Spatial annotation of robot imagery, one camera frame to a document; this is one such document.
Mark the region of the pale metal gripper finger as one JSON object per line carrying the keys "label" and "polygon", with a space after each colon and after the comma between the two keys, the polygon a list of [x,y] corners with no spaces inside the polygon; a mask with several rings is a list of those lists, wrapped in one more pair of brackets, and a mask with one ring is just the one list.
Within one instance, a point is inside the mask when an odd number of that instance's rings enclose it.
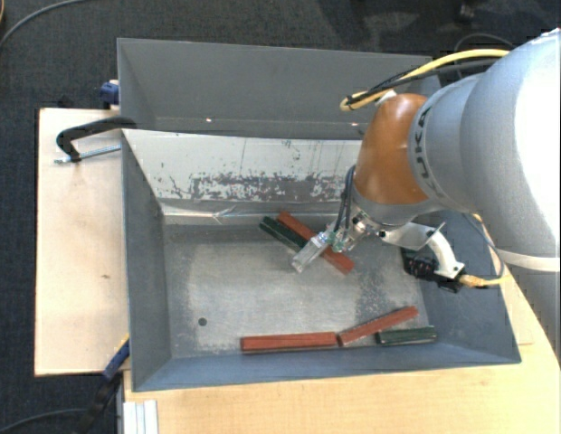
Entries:
{"label": "pale metal gripper finger", "polygon": [[325,250],[325,242],[319,237],[314,237],[291,260],[292,266],[308,266]]}
{"label": "pale metal gripper finger", "polygon": [[297,271],[299,273],[303,272],[304,269],[316,258],[318,258],[326,249],[327,243],[316,244],[313,241],[309,241],[298,253],[297,253]]}

